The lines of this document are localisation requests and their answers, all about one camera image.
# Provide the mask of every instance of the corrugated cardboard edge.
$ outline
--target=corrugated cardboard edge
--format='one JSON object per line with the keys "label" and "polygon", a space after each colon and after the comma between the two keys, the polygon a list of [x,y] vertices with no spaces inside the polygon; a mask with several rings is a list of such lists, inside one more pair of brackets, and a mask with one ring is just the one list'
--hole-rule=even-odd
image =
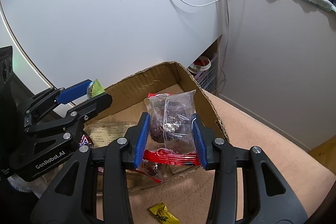
{"label": "corrugated cardboard edge", "polygon": [[212,104],[211,100],[209,99],[209,97],[205,94],[204,90],[201,88],[201,86],[199,85],[199,83],[195,80],[195,78],[191,75],[191,73],[185,68],[182,66],[182,64],[178,63],[178,62],[171,62],[171,63],[174,63],[174,64],[177,64],[179,65],[184,71],[186,71],[188,73],[188,75],[190,76],[190,78],[195,82],[195,84],[197,85],[197,87],[199,88],[199,90],[202,92],[203,96],[208,100],[209,104],[211,105],[212,109],[214,110],[215,114],[216,114],[216,117],[218,119],[218,122],[216,122],[217,126],[221,129],[224,137],[226,138],[226,140],[228,142],[230,142],[229,140],[229,136],[227,135],[226,133],[226,129],[225,129],[225,126],[220,118],[220,116],[218,115],[217,113],[217,110],[215,109],[214,105]]}
{"label": "corrugated cardboard edge", "polygon": [[195,171],[196,169],[198,169],[198,168],[202,168],[202,167],[201,167],[201,166],[194,166],[194,167],[191,167],[191,168],[189,168],[189,169],[187,169],[187,170],[185,170],[185,171],[183,171],[183,172],[181,172],[181,173],[178,173],[178,174],[176,174],[176,175],[171,176],[171,178],[170,178],[169,180],[166,180],[166,181],[164,181],[164,182],[160,182],[160,183],[157,183],[157,184],[153,184],[153,185],[151,185],[151,186],[145,186],[145,187],[139,187],[139,188],[135,187],[135,188],[132,188],[132,189],[130,189],[130,190],[128,190],[128,191],[129,191],[129,192],[135,192],[135,191],[138,191],[138,190],[150,189],[150,188],[153,188],[153,187],[156,187],[156,186],[165,184],[165,183],[167,183],[167,182],[169,182],[169,181],[175,180],[175,179],[177,179],[177,178],[184,177],[186,174],[192,173],[192,172],[194,172],[194,171]]}
{"label": "corrugated cardboard edge", "polygon": [[[209,97],[206,95],[206,93],[204,92],[204,90],[200,87],[200,85],[199,85],[198,82],[195,80],[195,78],[191,75],[191,73],[190,73],[185,67],[183,67],[180,63],[178,63],[178,62],[175,62],[175,61],[166,61],[166,62],[158,63],[158,64],[156,64],[156,65],[153,65],[153,66],[151,66],[151,67],[149,67],[149,68],[146,68],[146,69],[144,69],[144,70],[138,71],[138,72],[136,72],[136,73],[134,73],[134,74],[132,74],[132,75],[130,75],[130,76],[127,76],[127,77],[123,78],[122,80],[118,81],[117,83],[115,83],[115,84],[113,84],[113,85],[107,87],[105,90],[108,92],[108,89],[111,88],[112,86],[114,86],[114,85],[116,85],[116,84],[118,84],[118,83],[121,83],[121,82],[123,82],[123,81],[125,81],[125,80],[127,80],[127,79],[129,79],[129,78],[132,78],[132,77],[134,77],[135,75],[142,74],[142,73],[144,73],[144,72],[146,72],[146,71],[148,71],[148,70],[151,70],[151,69],[154,68],[154,67],[157,67],[157,66],[159,66],[159,65],[163,65],[163,64],[174,64],[174,65],[176,65],[177,67],[179,67],[180,69],[182,69],[184,72],[186,72],[186,73],[189,75],[189,77],[192,79],[192,81],[196,84],[198,90],[202,93],[202,95],[206,98],[206,100],[208,101],[208,103],[211,105],[211,107],[212,107],[212,109],[213,109],[213,111],[214,111],[214,113],[215,113],[215,115],[216,115],[216,117],[217,117],[217,121],[216,121],[215,123],[217,124],[217,126],[218,126],[218,128],[221,130],[221,132],[223,133],[224,138],[225,138],[228,142],[230,142],[229,137],[228,137],[228,135],[227,135],[227,133],[226,133],[225,126],[224,126],[224,124],[223,124],[221,118],[219,117],[219,115],[218,115],[218,113],[217,113],[217,110],[215,109],[215,107],[214,107],[214,105],[212,104],[211,100],[210,100]],[[89,122],[87,122],[87,124],[90,124],[90,123],[92,123],[92,122],[98,121],[98,120],[100,120],[100,119],[102,119],[102,118],[104,118],[104,117],[105,117],[105,116],[104,116],[104,111],[103,111],[103,112],[101,112],[97,117],[95,117],[95,118],[91,119]]]}

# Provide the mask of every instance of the candy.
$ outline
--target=candy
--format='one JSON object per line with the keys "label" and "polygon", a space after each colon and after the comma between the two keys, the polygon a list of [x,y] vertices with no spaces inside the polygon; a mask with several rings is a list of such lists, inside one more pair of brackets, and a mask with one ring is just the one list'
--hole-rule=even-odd
{"label": "candy", "polygon": [[93,149],[93,146],[94,146],[94,143],[93,141],[91,140],[90,136],[87,135],[86,133],[83,134],[78,146],[82,146],[82,145],[87,145],[89,146],[91,149]]}
{"label": "candy", "polygon": [[158,218],[163,224],[179,224],[180,221],[168,212],[167,206],[164,203],[154,205],[149,210]]}

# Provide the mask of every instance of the white wall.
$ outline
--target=white wall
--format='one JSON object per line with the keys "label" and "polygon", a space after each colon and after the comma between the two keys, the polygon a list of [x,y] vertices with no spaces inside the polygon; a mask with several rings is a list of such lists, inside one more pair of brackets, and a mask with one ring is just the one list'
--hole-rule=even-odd
{"label": "white wall", "polygon": [[[216,5],[190,7],[180,0],[0,1],[27,59],[58,88],[87,78],[98,78],[107,87],[162,61],[188,66],[221,34]],[[185,1],[197,5],[214,0]],[[2,40],[0,36],[0,46],[6,46]]]}
{"label": "white wall", "polygon": [[301,0],[228,0],[228,7],[220,93],[306,148],[336,135],[336,14]]}

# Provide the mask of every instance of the plastic basket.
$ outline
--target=plastic basket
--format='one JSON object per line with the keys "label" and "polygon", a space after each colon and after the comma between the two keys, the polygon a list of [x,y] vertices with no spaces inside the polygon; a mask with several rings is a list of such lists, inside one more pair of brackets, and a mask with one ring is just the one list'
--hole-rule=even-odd
{"label": "plastic basket", "polygon": [[217,78],[214,76],[209,83],[203,88],[207,92],[214,93],[216,90]]}
{"label": "plastic basket", "polygon": [[217,78],[217,54],[214,55],[214,57],[211,59],[211,66],[206,71],[200,71],[197,75],[195,75],[196,81],[199,83],[201,88],[207,90],[206,88],[209,88],[209,85]]}

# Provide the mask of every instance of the yellow candy wrapper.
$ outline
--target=yellow candy wrapper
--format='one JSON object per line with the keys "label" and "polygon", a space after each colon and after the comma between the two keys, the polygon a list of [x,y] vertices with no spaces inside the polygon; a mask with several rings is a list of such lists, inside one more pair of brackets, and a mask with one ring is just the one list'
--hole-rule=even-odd
{"label": "yellow candy wrapper", "polygon": [[159,219],[163,224],[180,224],[180,221],[168,212],[167,206],[164,203],[154,205],[149,210]]}

